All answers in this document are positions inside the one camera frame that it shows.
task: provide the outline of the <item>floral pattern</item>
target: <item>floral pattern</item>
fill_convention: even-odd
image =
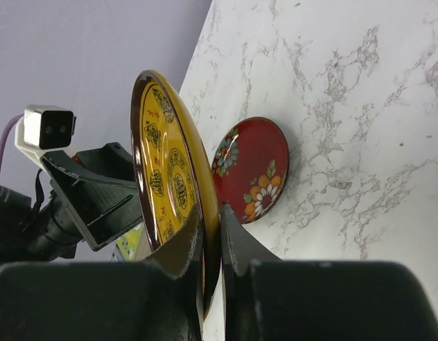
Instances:
[[[228,175],[228,169],[231,166],[236,166],[238,159],[238,129],[233,129],[220,142],[213,161],[213,173],[220,177]]]
[[[245,222],[252,222],[258,217],[263,216],[273,206],[277,197],[284,187],[284,182],[287,174],[281,177],[276,173],[276,161],[272,160],[267,169],[267,173],[261,175],[258,179],[254,178],[251,181],[253,187],[250,193],[244,194],[244,200],[247,203],[245,208],[245,216],[242,219]]]

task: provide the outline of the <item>flower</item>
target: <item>flower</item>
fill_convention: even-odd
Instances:
[[[256,186],[252,187],[250,194],[245,195],[247,206],[245,208],[246,222],[251,222],[264,215],[281,192],[281,177],[275,176],[271,180],[266,175],[260,176]]]
[[[216,150],[215,159],[213,164],[213,171],[219,176],[228,174],[228,168],[236,165],[238,158],[238,143],[236,141],[237,136],[227,137],[220,142],[218,149]]]

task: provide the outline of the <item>white camera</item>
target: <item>white camera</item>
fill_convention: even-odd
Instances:
[[[70,145],[75,116],[70,110],[53,105],[28,105],[23,117],[23,140],[42,150]]]

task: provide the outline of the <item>small red saucer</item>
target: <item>small red saucer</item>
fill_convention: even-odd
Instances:
[[[281,195],[289,170],[289,147],[269,119],[253,117],[234,126],[214,155],[218,202],[228,202],[242,224],[263,217]]]

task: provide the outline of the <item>gray background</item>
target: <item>gray background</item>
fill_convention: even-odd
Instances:
[[[129,150],[137,75],[158,70],[179,89],[211,0],[0,0],[0,136],[27,104],[74,111],[73,144]],[[34,195],[37,167],[9,136],[0,184]],[[47,189],[47,178],[43,179]],[[108,260],[81,243],[77,260]]]

